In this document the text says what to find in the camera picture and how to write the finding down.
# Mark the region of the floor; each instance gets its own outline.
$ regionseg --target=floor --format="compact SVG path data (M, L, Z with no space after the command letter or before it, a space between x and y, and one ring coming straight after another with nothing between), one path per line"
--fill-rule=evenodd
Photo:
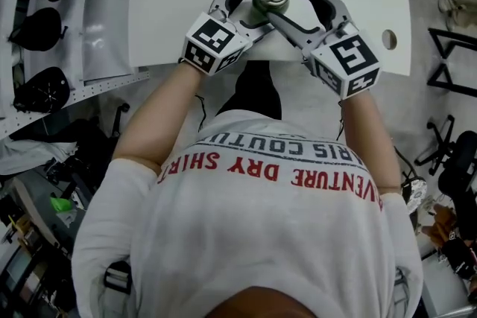
M442 124L452 113L456 118L453 138L465 130L477 130L477 102L474 98L431 88L426 85L429 75L440 62L437 50L427 33L428 27L445 29L443 16L437 8L437 0L410 0L412 22L412 67L411 76L384 73L373 88L373 94L382 112L394 144L402 153L414 160L427 147L433 145L432 134L426 129L431 118ZM465 33L477 34L475 31ZM455 82L472 85L477 80L474 52L458 49L451 56L451 72ZM203 82L200 95L205 97L207 121L210 121L223 102L233 93L237 76L244 63L227 69L223 74ZM154 67L154 76L147 83L137 83L106 93L99 97L104 126L109 130L116 107L121 99L131 105L123 124L140 106L146 97L170 73L171 67ZM283 119L313 129L320 136L335 138L338 134L340 108L338 99L320 81L311 77L305 67L284 63L271 66L275 85L282 97ZM191 143L202 119L200 101L196 100L186 119L178 139L176 150ZM418 168L419 175L426 178L429 193L437 199L437 176L431 177L427 168ZM426 211L420 212L420 221L430 223ZM418 238L422 254L431 249L423 235Z

